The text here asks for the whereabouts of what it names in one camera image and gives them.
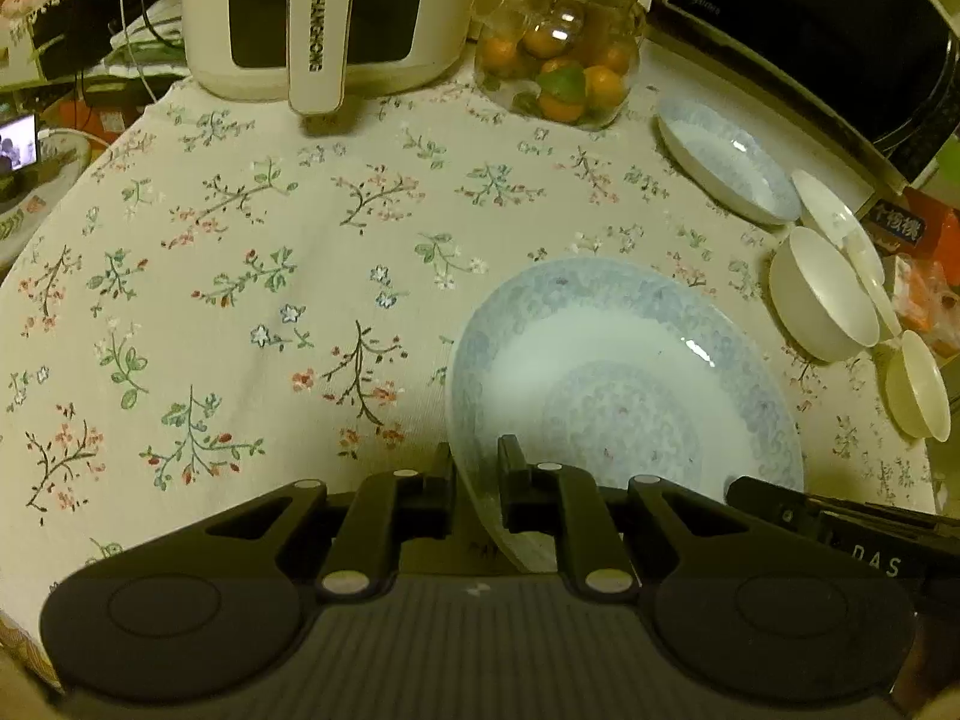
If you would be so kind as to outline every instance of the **white appliance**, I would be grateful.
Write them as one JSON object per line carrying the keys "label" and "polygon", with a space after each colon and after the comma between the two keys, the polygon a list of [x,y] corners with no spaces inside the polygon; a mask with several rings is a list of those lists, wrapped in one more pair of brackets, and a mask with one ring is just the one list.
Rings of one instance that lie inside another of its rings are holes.
{"label": "white appliance", "polygon": [[187,64],[215,95],[336,110],[448,69],[473,0],[183,0]]}

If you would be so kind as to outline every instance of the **small white bowl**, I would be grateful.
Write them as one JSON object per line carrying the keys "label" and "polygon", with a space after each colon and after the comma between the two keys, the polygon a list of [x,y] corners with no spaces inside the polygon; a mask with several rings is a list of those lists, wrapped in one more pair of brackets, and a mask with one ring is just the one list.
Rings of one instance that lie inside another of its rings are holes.
{"label": "small white bowl", "polygon": [[901,347],[887,368],[887,403],[896,424],[916,439],[950,436],[950,404],[944,377],[933,353],[912,330],[901,338]]}
{"label": "small white bowl", "polygon": [[840,362],[880,340],[874,303],[846,258],[806,227],[791,231],[770,265],[776,312],[800,346]]}
{"label": "small white bowl", "polygon": [[845,239],[856,241],[861,245],[862,261],[870,269],[872,278],[882,284],[884,275],[880,255],[847,204],[806,170],[794,170],[790,180],[803,204],[803,210],[800,211],[803,225],[820,233],[841,251],[847,251]]}

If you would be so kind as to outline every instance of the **white bowl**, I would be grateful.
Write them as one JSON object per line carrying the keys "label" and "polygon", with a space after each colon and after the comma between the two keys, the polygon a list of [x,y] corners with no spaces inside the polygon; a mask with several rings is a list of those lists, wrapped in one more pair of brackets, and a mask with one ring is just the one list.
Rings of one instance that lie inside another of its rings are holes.
{"label": "white bowl", "polygon": [[806,227],[795,228],[776,251],[770,293],[790,335],[820,360],[847,360],[880,340],[877,310],[851,264]]}
{"label": "white bowl", "polygon": [[800,218],[786,173],[749,132],[689,100],[664,100],[656,114],[670,153],[717,202],[760,224]]}
{"label": "white bowl", "polygon": [[923,339],[912,330],[887,368],[887,403],[896,424],[917,439],[950,436],[950,405],[944,377]]}
{"label": "white bowl", "polygon": [[880,255],[877,254],[867,231],[847,204],[806,170],[794,170],[790,178],[803,202],[800,221],[848,254],[850,252],[847,250],[847,241],[856,242],[862,251],[861,260],[869,269],[872,280],[882,284],[884,274]]}

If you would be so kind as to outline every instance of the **orange fruit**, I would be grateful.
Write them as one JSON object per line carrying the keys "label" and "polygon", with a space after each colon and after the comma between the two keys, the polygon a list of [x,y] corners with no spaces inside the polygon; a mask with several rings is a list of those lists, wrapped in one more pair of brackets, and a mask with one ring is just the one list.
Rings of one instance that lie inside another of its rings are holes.
{"label": "orange fruit", "polygon": [[523,47],[537,59],[552,59],[560,56],[566,48],[566,38],[554,35],[554,29],[547,25],[535,26],[523,35]]}
{"label": "orange fruit", "polygon": [[568,59],[565,56],[558,56],[556,59],[548,59],[544,62],[544,66],[541,67],[541,73],[553,73],[555,70],[560,68],[565,68],[568,65],[575,65],[576,61],[573,59]]}
{"label": "orange fruit", "polygon": [[611,14],[602,7],[589,6],[584,14],[584,26],[566,54],[579,61],[584,67],[596,65],[598,63],[594,59],[611,42],[612,31]]}
{"label": "orange fruit", "polygon": [[616,74],[625,76],[630,73],[633,58],[634,48],[632,46],[627,43],[611,43],[597,53],[594,64],[606,65]]}
{"label": "orange fruit", "polygon": [[550,119],[551,122],[560,122],[561,124],[573,124],[587,109],[587,106],[581,103],[562,103],[554,95],[549,95],[546,92],[542,92],[536,101],[539,103],[544,117]]}
{"label": "orange fruit", "polygon": [[584,70],[587,76],[587,101],[592,108],[617,108],[627,98],[623,79],[604,65]]}
{"label": "orange fruit", "polygon": [[495,76],[510,73],[517,66],[517,44],[499,37],[488,37],[480,46],[480,64]]}

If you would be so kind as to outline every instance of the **screw head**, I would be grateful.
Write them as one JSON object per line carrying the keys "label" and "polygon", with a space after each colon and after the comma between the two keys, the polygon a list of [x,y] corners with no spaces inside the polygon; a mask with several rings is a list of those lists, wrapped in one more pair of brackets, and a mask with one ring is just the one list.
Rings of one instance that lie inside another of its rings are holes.
{"label": "screw head", "polygon": [[362,571],[334,571],[323,577],[320,585],[334,595],[356,595],[370,586],[370,577]]}
{"label": "screw head", "polygon": [[587,587],[604,595],[626,592],[634,586],[634,578],[619,568],[597,568],[587,574]]}

